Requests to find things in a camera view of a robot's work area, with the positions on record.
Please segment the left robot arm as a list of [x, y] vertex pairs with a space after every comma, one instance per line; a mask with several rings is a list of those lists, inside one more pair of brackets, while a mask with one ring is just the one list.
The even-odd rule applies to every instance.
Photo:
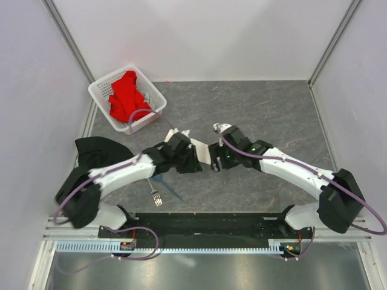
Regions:
[[166, 142], [119, 163], [89, 170], [76, 167], [59, 189], [55, 201], [74, 228], [84, 228], [95, 222], [112, 229], [118, 237], [128, 237], [132, 233], [132, 222], [118, 205], [104, 204], [103, 197], [172, 168], [180, 174], [199, 172], [200, 149], [187, 135], [176, 132]]

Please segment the white cloth napkin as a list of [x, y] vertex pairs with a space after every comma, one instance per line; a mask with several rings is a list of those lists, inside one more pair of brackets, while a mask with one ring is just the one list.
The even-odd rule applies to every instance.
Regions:
[[198, 129], [179, 130], [177, 128], [170, 129], [164, 141], [165, 142], [169, 141], [173, 136], [173, 134], [176, 134], [177, 132], [182, 133], [183, 135], [187, 136], [190, 139], [190, 142], [195, 146], [197, 158], [200, 163], [211, 165], [212, 161], [211, 161], [210, 152], [209, 152], [209, 145], [204, 142], [204, 139], [200, 130]]

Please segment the silver metal fork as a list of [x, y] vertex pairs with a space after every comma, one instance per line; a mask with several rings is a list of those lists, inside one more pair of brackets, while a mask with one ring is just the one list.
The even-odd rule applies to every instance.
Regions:
[[149, 183], [149, 186], [151, 188], [151, 196], [154, 200], [154, 203], [157, 207], [160, 207], [163, 203], [162, 203], [162, 199], [161, 199], [161, 196], [158, 192], [158, 190], [156, 190], [151, 182], [151, 179], [148, 178], [148, 183]]

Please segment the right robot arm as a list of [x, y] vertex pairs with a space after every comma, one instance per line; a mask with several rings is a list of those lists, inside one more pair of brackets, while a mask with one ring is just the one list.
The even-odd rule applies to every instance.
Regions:
[[320, 169], [286, 155], [268, 142], [251, 142], [231, 124], [216, 123], [213, 129], [219, 141], [211, 145], [210, 155], [217, 170], [242, 165], [282, 178], [315, 199], [307, 205], [289, 205], [280, 214], [276, 228], [282, 237], [323, 225], [346, 233], [363, 208], [365, 198], [351, 172]]

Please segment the blue plastic spoon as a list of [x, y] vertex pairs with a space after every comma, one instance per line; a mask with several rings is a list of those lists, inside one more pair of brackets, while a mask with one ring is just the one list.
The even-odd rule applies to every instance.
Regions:
[[153, 176], [151, 179], [153, 181], [155, 181], [155, 182], [159, 182], [160, 184], [162, 184], [177, 199], [179, 199], [180, 201], [184, 201], [184, 199], [163, 179], [163, 175], [162, 174]]

